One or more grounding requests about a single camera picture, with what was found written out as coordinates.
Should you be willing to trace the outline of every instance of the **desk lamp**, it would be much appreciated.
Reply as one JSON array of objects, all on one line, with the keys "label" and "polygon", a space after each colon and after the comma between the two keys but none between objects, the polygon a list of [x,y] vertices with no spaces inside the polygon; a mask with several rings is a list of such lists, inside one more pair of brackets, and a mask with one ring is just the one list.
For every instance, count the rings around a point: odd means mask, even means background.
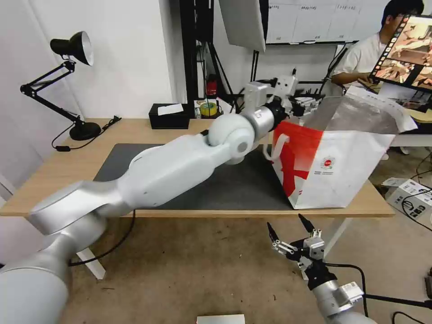
[{"label": "desk lamp", "polygon": [[[74,123],[74,127],[70,130],[70,137],[74,140],[89,140],[98,136],[101,132],[100,126],[96,123],[85,122],[80,119],[80,116],[74,115],[71,112],[62,109],[48,100],[40,97],[38,92],[51,84],[63,79],[65,76],[75,71],[76,62],[71,59],[71,56],[75,57],[78,61],[90,65],[93,65],[93,50],[91,48],[90,39],[85,31],[80,31],[73,35],[69,40],[64,39],[52,39],[49,43],[52,51],[62,57],[64,62],[56,67],[54,70],[42,75],[41,77],[33,80],[30,83],[22,85],[20,90],[26,96],[36,100],[37,102],[47,106],[54,110],[56,113],[66,117]],[[62,68],[67,69],[67,72],[52,79],[43,81],[49,75],[61,70]]]}]

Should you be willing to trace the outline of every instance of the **red and white paper bag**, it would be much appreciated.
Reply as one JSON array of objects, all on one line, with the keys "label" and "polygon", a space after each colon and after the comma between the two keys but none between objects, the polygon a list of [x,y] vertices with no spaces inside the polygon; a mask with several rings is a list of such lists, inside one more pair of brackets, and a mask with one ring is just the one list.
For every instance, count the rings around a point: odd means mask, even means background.
[{"label": "red and white paper bag", "polygon": [[293,208],[346,207],[395,134],[415,128],[402,106],[351,87],[324,99],[304,126],[284,121],[275,129],[273,148],[284,144],[272,153],[273,168]]}]

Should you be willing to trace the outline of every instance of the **man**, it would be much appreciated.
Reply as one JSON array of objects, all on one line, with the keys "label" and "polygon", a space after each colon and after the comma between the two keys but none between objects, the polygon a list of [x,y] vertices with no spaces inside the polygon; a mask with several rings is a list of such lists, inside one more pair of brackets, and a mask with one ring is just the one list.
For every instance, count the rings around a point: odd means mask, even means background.
[{"label": "man", "polygon": [[391,0],[384,9],[381,30],[353,45],[336,67],[332,83],[351,85],[358,79],[370,82],[368,76],[406,14],[419,15],[424,10],[423,0]]}]

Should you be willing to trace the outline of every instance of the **black hair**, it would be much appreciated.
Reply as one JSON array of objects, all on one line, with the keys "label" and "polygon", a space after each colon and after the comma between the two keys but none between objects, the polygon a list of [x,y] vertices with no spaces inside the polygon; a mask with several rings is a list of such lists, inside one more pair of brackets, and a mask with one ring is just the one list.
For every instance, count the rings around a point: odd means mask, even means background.
[{"label": "black hair", "polygon": [[396,18],[399,15],[423,13],[424,3],[423,0],[390,0],[384,9],[382,15],[381,26],[384,27],[388,16]]}]

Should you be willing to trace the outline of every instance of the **red object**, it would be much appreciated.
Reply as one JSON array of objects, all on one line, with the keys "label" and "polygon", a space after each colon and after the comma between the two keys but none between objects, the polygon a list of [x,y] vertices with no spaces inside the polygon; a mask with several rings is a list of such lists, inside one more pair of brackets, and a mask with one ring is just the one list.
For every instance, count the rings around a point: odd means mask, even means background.
[{"label": "red object", "polygon": [[216,95],[217,93],[217,82],[216,80],[213,81],[207,81],[207,95]]},{"label": "red object", "polygon": [[[281,171],[283,172],[282,186],[289,197],[296,188],[294,177],[307,179],[323,132],[282,122],[274,130],[273,145],[276,145],[282,133],[289,136],[289,142],[284,144],[280,154]],[[331,160],[327,160],[324,164],[329,166],[331,163]]]}]

